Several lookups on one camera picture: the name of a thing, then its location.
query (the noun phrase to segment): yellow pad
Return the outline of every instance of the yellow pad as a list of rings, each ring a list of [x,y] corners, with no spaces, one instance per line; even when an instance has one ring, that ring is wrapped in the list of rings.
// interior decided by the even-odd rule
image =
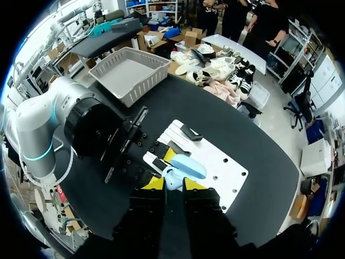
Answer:
[[[198,190],[204,190],[207,189],[205,186],[202,186],[188,178],[184,178],[184,183],[185,187],[187,190],[193,190],[193,189],[198,189]]]
[[[173,158],[176,155],[176,153],[169,147],[167,153],[163,157],[163,160],[170,163],[171,158]]]
[[[163,189],[163,184],[164,184],[164,177],[162,177],[162,178],[160,178],[160,179],[158,179],[158,180],[156,180],[154,182],[150,181],[150,183],[148,185],[142,187],[142,189],[144,189],[144,190],[151,190],[151,189],[154,188],[156,190],[162,190]]]
[[[157,180],[159,180],[159,178],[157,178],[155,176],[152,176],[152,178],[151,178],[150,182],[148,183],[148,185],[150,185],[151,183],[153,183],[153,182],[155,182]]]

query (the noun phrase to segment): metal shelving unit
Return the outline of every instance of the metal shelving unit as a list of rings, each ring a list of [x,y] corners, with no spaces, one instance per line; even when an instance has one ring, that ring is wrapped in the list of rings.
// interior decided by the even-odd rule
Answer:
[[[175,7],[175,11],[163,11],[163,10],[160,10],[160,11],[150,11],[150,5],[156,5],[156,4],[176,4],[176,7]],[[128,6],[126,7],[127,9],[127,14],[130,14],[130,10],[131,9],[135,9],[135,8],[139,8],[139,7],[145,7],[146,8],[146,13],[142,13],[143,15],[146,15],[147,17],[150,17],[150,14],[152,12],[163,12],[163,13],[171,13],[171,14],[175,14],[175,23],[178,23],[182,17],[182,12],[183,12],[183,4],[184,4],[184,1],[178,1],[178,0],[175,0],[175,1],[168,1],[168,2],[146,2],[144,4],[137,4],[137,5],[132,5],[132,6]]]
[[[270,53],[267,69],[282,84],[297,66],[302,70],[314,70],[324,49],[313,29],[303,30],[298,23],[289,20],[289,34]]]

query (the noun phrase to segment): person's hand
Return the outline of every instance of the person's hand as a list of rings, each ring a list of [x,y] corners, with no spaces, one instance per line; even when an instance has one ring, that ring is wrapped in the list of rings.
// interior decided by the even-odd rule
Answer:
[[[253,28],[253,25],[249,24],[248,27],[247,27],[247,32],[251,32],[252,28]]]
[[[274,40],[270,40],[269,42],[266,41],[269,46],[275,47],[277,44],[274,42]]]

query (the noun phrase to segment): office chair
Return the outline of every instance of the office chair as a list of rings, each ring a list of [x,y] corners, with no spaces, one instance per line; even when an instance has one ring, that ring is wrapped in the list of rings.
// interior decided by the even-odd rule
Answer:
[[[287,104],[288,106],[284,107],[284,110],[289,110],[294,113],[294,116],[296,117],[295,125],[292,125],[291,128],[296,128],[297,122],[299,121],[301,127],[298,129],[299,131],[302,131],[303,124],[302,124],[302,117],[306,119],[308,123],[310,123],[313,120],[313,110],[312,106],[316,106],[314,102],[311,100],[311,93],[309,91],[312,78],[314,77],[314,72],[312,70],[308,70],[306,72],[306,83],[305,87],[302,93],[298,94],[294,97],[294,101],[297,105],[297,107],[289,101]]]

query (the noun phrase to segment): pink clothing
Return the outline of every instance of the pink clothing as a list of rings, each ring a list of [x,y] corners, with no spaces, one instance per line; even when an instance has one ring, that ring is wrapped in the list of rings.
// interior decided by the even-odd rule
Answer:
[[[209,86],[205,86],[204,89],[221,98],[221,100],[226,101],[234,108],[237,108],[237,105],[240,102],[240,96],[233,89],[217,81],[211,81]]]

